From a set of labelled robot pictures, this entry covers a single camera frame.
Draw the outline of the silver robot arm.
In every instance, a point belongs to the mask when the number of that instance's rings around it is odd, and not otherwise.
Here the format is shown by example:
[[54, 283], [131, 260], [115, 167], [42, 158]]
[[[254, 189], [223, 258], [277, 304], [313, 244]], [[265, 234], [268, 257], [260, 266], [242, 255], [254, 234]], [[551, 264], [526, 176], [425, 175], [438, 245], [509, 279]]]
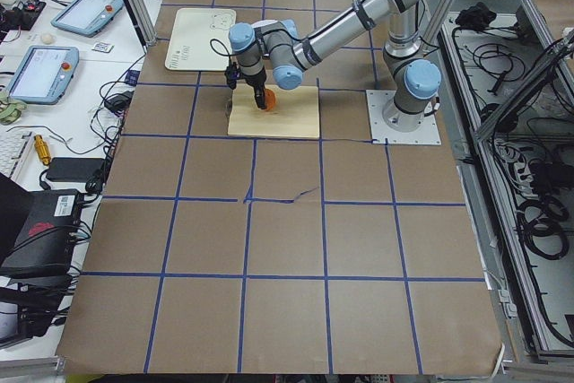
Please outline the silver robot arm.
[[300, 37], [292, 20], [249, 24], [239, 22], [229, 30], [235, 61], [225, 70], [231, 89], [243, 80], [253, 89], [259, 109], [269, 109], [264, 59], [273, 68], [275, 83], [283, 90], [293, 90], [303, 81], [304, 72], [320, 64], [339, 48], [372, 30], [387, 17], [406, 18], [419, 0], [355, 0], [330, 22]]

